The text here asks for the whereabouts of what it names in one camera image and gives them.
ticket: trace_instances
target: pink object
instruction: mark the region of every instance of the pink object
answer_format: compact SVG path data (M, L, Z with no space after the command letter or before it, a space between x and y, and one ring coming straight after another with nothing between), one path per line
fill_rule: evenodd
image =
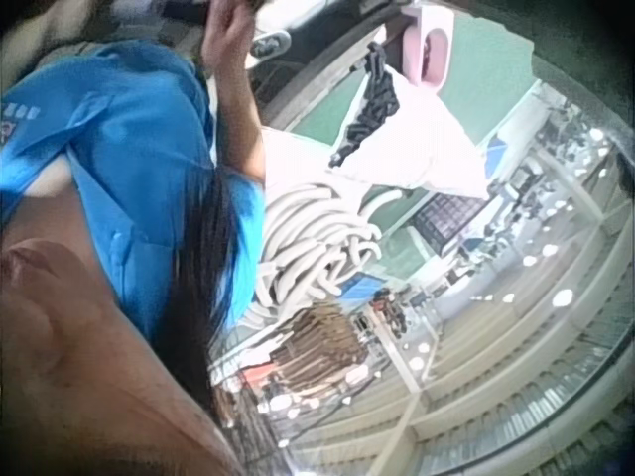
M402 12L417 19L416 25L404 32L403 73L412 84L437 94L449 70L454 13L439 5L404 7ZM430 49L427 60L426 44Z

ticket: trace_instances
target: skin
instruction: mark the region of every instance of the skin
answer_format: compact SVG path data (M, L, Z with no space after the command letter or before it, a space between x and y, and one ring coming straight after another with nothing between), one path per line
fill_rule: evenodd
M214 2L201 58L237 142L227 165L264 183L260 121L243 67L253 25L246 0ZM218 428L118 309L64 158L25 193L3 230L1 256L1 435L18 474L122 448L187 474L210 467L233 474L237 463Z

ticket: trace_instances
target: ceiling light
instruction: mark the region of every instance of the ceiling light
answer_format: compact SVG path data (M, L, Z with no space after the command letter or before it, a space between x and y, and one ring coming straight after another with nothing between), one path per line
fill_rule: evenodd
M545 245L543 247L543 256L545 258L549 258L550 256L554 256L556 253L558 253L558 246L557 245Z
M588 135L591 136L595 142L599 142L604 139L604 133L600 129L593 128L588 131Z
M296 419L296 417L298 417L299 414L300 414L300 409L298 409L298 408L290 409L287 412L287 418L288 419Z
M274 412L278 412L290 407L292 402L293 400L290 395L278 395L271 399L271 402L269 402L269 407L271 407L271 410L273 410Z
M347 384L355 385L356 383L364 380L366 377L368 377L368 366L366 364L363 364L348 371L344 379L346 380Z
M535 256L529 255L523 258L523 265L526 266L527 268L531 268L536 263L538 263L538 258L536 258Z
M573 301L572 290L560 290L552 299L553 307L567 307Z
M418 371L422 370L425 367L426 363L421 357L413 357L412 359L410 359L410 362L408 362L408 365L410 365L411 369Z

